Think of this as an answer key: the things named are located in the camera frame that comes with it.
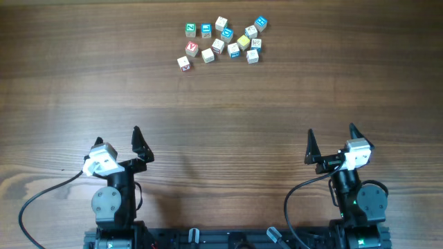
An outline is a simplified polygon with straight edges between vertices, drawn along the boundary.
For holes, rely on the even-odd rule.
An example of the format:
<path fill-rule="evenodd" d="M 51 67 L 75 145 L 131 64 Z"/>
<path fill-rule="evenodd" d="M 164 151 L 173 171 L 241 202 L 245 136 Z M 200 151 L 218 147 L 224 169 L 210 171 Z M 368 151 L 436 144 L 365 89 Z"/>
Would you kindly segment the blue L letter block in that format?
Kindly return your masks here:
<path fill-rule="evenodd" d="M 211 38 L 212 37 L 211 24 L 202 24 L 201 25 L 201 37 L 202 38 Z"/>

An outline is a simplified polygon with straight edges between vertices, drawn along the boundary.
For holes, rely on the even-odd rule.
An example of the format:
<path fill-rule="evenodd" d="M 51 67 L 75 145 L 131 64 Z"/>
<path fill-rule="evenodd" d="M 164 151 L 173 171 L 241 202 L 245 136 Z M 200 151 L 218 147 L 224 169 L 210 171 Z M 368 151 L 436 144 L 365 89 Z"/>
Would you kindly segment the red V letter block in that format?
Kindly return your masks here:
<path fill-rule="evenodd" d="M 187 55 L 189 55 L 191 57 L 196 57 L 197 53 L 199 52 L 198 44 L 196 44 L 192 41 L 189 41 L 186 45 L 185 52 Z"/>

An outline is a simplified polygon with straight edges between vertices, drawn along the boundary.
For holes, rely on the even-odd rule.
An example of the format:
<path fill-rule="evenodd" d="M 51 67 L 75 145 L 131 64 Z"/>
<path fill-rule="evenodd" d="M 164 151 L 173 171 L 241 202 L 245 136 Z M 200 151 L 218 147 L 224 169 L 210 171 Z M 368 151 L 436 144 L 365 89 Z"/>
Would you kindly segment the red bottom wooden block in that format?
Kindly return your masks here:
<path fill-rule="evenodd" d="M 178 62 L 178 65 L 179 65 L 182 72 L 190 70 L 191 65 L 190 65 L 190 62 L 186 56 L 178 58 L 177 62 Z"/>

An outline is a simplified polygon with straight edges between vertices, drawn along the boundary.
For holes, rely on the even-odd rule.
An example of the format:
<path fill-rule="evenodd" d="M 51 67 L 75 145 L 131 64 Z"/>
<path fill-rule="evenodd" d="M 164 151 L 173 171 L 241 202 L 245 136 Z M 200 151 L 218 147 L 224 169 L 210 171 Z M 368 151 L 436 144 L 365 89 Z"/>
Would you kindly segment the plain top wooden block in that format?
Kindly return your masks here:
<path fill-rule="evenodd" d="M 218 31 L 223 31 L 228 25 L 228 20 L 224 17 L 218 17 L 215 22 L 215 29 Z"/>

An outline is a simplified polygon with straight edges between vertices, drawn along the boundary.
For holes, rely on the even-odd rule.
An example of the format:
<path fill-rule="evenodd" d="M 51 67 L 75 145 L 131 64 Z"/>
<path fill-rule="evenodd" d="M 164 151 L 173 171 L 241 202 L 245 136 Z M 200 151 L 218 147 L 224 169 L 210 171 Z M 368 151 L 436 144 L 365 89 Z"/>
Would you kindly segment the blue edged picture block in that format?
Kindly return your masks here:
<path fill-rule="evenodd" d="M 257 28 L 254 25 L 248 26 L 245 28 L 245 35 L 249 39 L 255 39 L 258 35 Z"/>

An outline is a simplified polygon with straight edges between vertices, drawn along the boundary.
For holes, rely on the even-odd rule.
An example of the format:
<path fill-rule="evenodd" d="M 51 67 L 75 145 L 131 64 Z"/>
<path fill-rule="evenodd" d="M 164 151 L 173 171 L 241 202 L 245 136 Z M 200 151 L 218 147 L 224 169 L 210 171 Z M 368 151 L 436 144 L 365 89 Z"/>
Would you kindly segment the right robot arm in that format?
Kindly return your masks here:
<path fill-rule="evenodd" d="M 317 174 L 329 174 L 329 190 L 340 219 L 329 222 L 329 244 L 333 248 L 391 248 L 386 221 L 388 188 L 375 180 L 362 181 L 357 169 L 367 165 L 374 145 L 349 125 L 350 139 L 336 154 L 321 154 L 314 132 L 307 135 L 305 163 L 315 164 Z"/>

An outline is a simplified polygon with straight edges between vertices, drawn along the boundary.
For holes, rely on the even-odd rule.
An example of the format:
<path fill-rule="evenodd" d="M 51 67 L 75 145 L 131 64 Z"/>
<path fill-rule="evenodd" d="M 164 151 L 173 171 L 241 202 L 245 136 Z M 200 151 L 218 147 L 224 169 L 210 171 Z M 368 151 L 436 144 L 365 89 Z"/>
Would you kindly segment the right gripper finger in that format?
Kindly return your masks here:
<path fill-rule="evenodd" d="M 353 122 L 349 124 L 349 130 L 351 139 L 364 138 L 369 144 L 370 148 L 374 149 L 374 145 L 356 128 Z"/>
<path fill-rule="evenodd" d="M 305 153 L 304 163 L 306 165 L 319 163 L 321 161 L 321 152 L 318 148 L 313 129 L 307 132 L 307 149 Z"/>

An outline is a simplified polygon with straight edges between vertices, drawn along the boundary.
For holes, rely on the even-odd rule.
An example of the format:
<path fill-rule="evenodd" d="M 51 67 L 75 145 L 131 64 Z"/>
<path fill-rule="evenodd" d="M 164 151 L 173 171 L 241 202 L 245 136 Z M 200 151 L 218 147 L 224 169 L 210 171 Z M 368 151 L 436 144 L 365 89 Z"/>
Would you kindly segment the blue top corner block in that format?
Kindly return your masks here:
<path fill-rule="evenodd" d="M 268 24 L 268 21 L 263 16 L 259 16 L 254 22 L 255 28 L 259 32 L 262 32 L 267 27 L 267 24 Z"/>

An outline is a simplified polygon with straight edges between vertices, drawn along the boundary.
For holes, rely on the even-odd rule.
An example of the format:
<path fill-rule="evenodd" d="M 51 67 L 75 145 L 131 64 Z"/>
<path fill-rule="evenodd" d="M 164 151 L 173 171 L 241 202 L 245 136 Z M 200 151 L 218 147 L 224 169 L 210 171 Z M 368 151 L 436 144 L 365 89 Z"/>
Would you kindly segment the red edged wooden block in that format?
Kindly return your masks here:
<path fill-rule="evenodd" d="M 220 40 L 220 39 L 215 39 L 214 40 L 214 42 L 213 42 L 213 44 L 212 44 L 212 46 L 211 46 L 211 48 L 212 48 L 212 51 L 214 52 L 214 53 L 217 53 L 217 54 L 222 54 L 222 51 L 223 51 L 223 49 L 224 49 L 224 46 L 225 46 L 225 43 L 224 43 L 224 41 L 222 41 L 222 40 Z"/>

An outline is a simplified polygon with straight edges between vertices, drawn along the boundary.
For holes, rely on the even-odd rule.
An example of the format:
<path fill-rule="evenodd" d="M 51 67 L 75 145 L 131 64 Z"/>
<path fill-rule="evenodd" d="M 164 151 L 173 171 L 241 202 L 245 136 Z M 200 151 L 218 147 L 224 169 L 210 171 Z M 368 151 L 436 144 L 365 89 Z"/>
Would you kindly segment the blue D letter block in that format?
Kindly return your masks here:
<path fill-rule="evenodd" d="M 221 40 L 225 43 L 229 43 L 233 38 L 233 30 L 230 28 L 224 28 L 221 32 Z"/>

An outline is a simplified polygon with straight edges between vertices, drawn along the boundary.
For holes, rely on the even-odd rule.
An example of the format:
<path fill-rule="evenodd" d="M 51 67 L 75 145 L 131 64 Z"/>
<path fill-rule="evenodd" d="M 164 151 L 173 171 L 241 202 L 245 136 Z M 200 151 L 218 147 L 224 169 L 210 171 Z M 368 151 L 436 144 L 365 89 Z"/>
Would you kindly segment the plain beige wooden block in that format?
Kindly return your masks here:
<path fill-rule="evenodd" d="M 215 60 L 215 54 L 211 48 L 207 48 L 201 52 L 201 56 L 205 63 L 209 63 Z"/>

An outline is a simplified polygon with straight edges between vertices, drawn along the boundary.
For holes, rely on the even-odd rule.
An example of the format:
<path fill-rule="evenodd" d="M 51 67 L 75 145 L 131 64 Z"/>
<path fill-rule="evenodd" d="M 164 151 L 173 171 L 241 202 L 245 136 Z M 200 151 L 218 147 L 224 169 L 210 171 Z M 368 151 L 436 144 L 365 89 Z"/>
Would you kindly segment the white bird picture block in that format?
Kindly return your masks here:
<path fill-rule="evenodd" d="M 248 50 L 246 53 L 246 59 L 249 64 L 254 64 L 259 61 L 259 53 L 257 50 Z"/>

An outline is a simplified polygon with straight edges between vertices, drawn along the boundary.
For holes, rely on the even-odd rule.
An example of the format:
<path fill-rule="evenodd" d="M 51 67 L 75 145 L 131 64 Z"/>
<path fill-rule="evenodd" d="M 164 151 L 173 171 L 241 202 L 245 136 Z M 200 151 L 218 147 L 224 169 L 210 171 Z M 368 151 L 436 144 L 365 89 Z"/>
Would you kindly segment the yellow top wooden block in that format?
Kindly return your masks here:
<path fill-rule="evenodd" d="M 246 35 L 242 35 L 237 40 L 237 45 L 238 45 L 239 49 L 242 51 L 245 51 L 249 47 L 250 43 L 251 43 L 251 40 Z"/>

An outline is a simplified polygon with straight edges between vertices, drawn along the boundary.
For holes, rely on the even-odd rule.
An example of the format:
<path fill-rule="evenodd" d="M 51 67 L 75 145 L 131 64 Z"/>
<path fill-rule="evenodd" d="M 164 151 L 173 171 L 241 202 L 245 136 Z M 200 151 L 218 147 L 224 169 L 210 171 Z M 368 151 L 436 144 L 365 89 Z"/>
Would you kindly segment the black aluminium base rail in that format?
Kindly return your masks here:
<path fill-rule="evenodd" d="M 328 227 L 296 230 L 310 248 L 392 248 L 388 228 L 338 231 Z M 289 230 L 150 229 L 142 243 L 134 235 L 86 232 L 84 248 L 302 248 Z"/>

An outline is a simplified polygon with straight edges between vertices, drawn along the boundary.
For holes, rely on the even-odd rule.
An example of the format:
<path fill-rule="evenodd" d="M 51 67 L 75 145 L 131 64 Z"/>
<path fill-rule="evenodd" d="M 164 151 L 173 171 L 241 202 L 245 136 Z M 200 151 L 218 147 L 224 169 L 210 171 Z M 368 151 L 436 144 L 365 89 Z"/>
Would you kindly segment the blue picture wooden block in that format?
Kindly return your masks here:
<path fill-rule="evenodd" d="M 258 53 L 262 50 L 262 40 L 254 38 L 251 40 L 251 50 L 256 50 Z"/>

